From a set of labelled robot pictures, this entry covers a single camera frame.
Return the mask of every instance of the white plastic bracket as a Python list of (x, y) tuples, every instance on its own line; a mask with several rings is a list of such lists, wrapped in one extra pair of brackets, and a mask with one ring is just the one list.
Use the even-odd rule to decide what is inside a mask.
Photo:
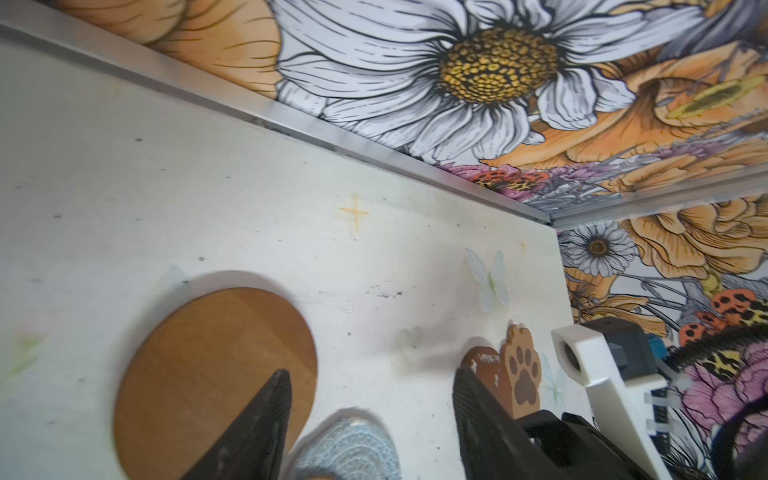
[(656, 480), (672, 480), (649, 435), (654, 410), (645, 394), (667, 386), (658, 374), (624, 382), (602, 333), (582, 325), (552, 330), (560, 366), (587, 389), (600, 432)]

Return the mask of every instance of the wooden circle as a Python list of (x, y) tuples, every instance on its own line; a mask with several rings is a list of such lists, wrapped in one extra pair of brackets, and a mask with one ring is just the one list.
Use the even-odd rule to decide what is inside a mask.
[(284, 298), (253, 288), (202, 296), (163, 321), (123, 378), (114, 412), (118, 457), (132, 480), (178, 480), (272, 373), (290, 372), (288, 451), (310, 416), (317, 358)]

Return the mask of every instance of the white panel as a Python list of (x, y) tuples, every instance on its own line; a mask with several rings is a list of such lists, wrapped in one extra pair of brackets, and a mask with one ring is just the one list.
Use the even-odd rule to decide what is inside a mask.
[[(464, 478), (451, 387), (472, 337), (498, 346), (523, 322), (554, 362), (549, 332), (572, 320), (550, 227), (17, 44), (0, 65), (3, 478), (121, 478), (127, 363), (172, 309), (226, 286), (276, 291), (310, 325), (305, 433), (367, 409), (411, 480)], [(340, 210), (355, 197), (358, 230)], [(465, 248), (504, 252), (508, 309), (481, 314)], [(416, 327), (406, 356), (397, 332)], [(41, 342), (11, 372), (25, 329)]]

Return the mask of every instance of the brown paw shape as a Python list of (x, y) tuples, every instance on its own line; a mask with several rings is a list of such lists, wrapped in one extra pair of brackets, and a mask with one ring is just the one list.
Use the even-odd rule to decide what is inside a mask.
[(541, 409), (538, 386), (541, 360), (533, 345), (531, 330), (510, 325), (502, 359), (512, 388), (512, 418), (519, 419)]

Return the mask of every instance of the daisy center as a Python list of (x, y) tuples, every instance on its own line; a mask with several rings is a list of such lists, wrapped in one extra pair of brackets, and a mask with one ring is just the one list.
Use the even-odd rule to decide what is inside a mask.
[(453, 46), (440, 60), (441, 86), (475, 104), (531, 93), (558, 71), (558, 51), (544, 37), (517, 28), (490, 28)]
[(587, 252), (593, 257), (605, 257), (608, 255), (608, 242), (603, 238), (593, 238), (587, 243)]

